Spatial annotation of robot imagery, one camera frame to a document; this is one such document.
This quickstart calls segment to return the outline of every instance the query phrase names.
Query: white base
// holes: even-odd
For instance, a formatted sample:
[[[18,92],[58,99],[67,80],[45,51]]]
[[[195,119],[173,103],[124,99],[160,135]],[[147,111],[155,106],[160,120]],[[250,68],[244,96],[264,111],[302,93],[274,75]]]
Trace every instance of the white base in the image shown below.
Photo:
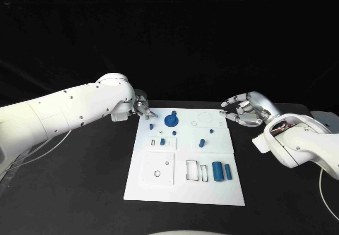
[[[165,117],[173,110],[178,113],[179,124],[170,128],[165,125]],[[150,118],[150,120],[140,118],[139,121],[124,199],[244,206],[231,135],[220,110],[153,108],[152,111],[159,118]],[[150,137],[165,138],[166,142],[169,138],[176,138],[176,146],[165,145],[162,150],[162,146],[152,146]],[[202,137],[205,147],[199,148]],[[143,158],[147,152],[173,154],[173,185],[143,183],[142,176],[149,173],[143,170]],[[198,181],[186,180],[186,160],[198,161]],[[215,161],[222,163],[222,167],[230,164],[233,180],[227,180],[224,168],[225,181],[214,181],[212,162]],[[201,165],[207,165],[208,182],[202,181]]]

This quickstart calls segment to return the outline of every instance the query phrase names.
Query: robotic hand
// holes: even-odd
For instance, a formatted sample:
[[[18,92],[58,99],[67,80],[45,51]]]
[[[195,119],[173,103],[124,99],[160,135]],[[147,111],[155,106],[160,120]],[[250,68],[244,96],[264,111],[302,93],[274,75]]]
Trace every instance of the robotic hand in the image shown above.
[[[132,114],[158,118],[145,91],[127,77],[106,74],[95,83],[0,108],[0,178],[18,156],[45,140],[111,114],[113,121]]]
[[[228,111],[220,114],[248,127],[260,126],[263,122],[267,124],[263,134],[253,139],[261,153],[271,151],[289,168],[312,161],[339,180],[339,134],[332,134],[312,117],[283,114],[258,92],[234,96],[221,106],[227,107],[237,102],[241,102],[237,106],[238,114]]]

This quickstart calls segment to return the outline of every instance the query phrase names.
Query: circular hole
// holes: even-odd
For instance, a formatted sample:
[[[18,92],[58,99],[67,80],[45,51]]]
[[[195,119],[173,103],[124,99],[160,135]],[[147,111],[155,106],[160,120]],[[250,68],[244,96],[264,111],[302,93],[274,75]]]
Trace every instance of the circular hole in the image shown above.
[[[159,177],[160,176],[160,171],[155,172],[155,176]]]

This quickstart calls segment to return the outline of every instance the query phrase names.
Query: white cable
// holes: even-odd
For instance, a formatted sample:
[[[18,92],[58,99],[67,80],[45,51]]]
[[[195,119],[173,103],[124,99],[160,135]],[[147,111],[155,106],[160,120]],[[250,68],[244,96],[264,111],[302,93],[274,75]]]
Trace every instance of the white cable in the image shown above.
[[[55,145],[55,147],[54,147],[45,154],[42,154],[38,158],[32,159],[31,161],[22,163],[20,165],[15,166],[15,167],[10,168],[9,170],[13,170],[15,168],[18,168],[18,167],[20,167],[22,165],[25,165],[25,164],[33,162],[35,160],[38,160],[39,158],[42,158],[46,154],[49,154],[49,153],[55,150],[55,148],[61,145],[61,143],[62,143],[62,141],[65,140],[65,138],[68,137],[70,133],[71,133],[71,131],[68,132],[68,134],[67,134],[67,136],[64,137],[64,139],[61,140],[61,142]]]
[[[321,170],[321,176],[319,176],[319,191],[321,191],[321,196],[322,196],[322,199],[323,199],[323,203],[325,203],[325,206],[328,207],[333,217],[339,220],[338,216],[335,215],[335,213],[332,212],[329,206],[328,206],[328,203],[325,201],[325,198],[323,198],[323,191],[322,191],[322,176],[323,176],[323,169]]]
[[[12,164],[22,161],[25,158],[28,158],[51,142],[51,140],[52,140],[52,138],[48,139],[46,142],[23,158],[18,159]]]

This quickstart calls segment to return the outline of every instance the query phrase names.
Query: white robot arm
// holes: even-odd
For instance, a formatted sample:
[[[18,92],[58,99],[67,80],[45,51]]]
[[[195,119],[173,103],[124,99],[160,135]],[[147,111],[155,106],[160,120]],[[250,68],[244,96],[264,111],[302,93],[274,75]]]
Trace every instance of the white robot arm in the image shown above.
[[[113,121],[123,121],[133,113],[158,118],[146,93],[133,89],[119,73],[106,74],[95,83],[2,107],[0,176],[32,146],[108,114]]]
[[[221,106],[235,102],[241,102],[238,114],[221,111],[221,115],[244,126],[267,124],[263,134],[253,139],[261,153],[271,151],[289,168],[312,161],[339,180],[339,134],[332,134],[309,116],[283,114],[258,92],[234,96]]]

